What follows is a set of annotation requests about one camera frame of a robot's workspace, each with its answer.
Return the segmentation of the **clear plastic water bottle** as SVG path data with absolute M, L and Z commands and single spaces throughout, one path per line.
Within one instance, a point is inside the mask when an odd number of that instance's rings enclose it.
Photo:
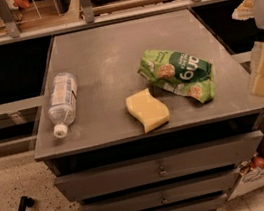
M 75 121 L 77 88 L 78 84 L 71 73 L 60 73 L 53 79 L 48 116 L 56 138 L 65 138 L 69 126 Z

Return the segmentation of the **green snack bag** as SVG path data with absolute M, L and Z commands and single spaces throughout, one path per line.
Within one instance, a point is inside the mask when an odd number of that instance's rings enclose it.
M 137 71 L 150 84 L 207 103 L 215 97 L 212 64 L 187 53 L 146 50 Z

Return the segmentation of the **top grey drawer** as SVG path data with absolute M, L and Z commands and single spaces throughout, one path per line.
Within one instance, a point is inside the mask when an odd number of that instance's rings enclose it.
M 238 165 L 253 156 L 262 138 L 263 133 L 255 130 L 63 175 L 56 178 L 54 184 L 70 201 L 94 198 L 218 167 Z

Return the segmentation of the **red onion in box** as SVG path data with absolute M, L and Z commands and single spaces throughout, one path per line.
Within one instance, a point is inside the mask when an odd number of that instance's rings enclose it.
M 262 158 L 261 156 L 258 156 L 258 155 L 253 156 L 251 161 L 252 161 L 253 167 L 264 169 L 264 157 Z

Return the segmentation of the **yellow sponge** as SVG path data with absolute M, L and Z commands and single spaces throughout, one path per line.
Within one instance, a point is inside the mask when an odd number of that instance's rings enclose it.
M 162 126 L 170 119 L 168 107 L 154 98 L 148 89 L 127 97 L 125 103 L 129 114 L 141 122 L 145 133 Z

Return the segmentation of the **middle grey drawer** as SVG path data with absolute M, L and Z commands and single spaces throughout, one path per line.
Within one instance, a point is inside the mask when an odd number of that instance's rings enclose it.
M 202 178 L 179 181 L 106 201 L 89 203 L 82 206 L 82 211 L 141 211 L 152 209 L 209 193 L 226 191 L 233 187 L 238 176 L 237 171 L 224 171 Z

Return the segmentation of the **grey drawer cabinet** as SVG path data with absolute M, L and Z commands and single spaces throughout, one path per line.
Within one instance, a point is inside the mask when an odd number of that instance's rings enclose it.
M 53 39 L 48 75 L 73 105 L 42 108 L 35 157 L 82 211 L 210 211 L 263 139 L 264 98 L 190 11 Z

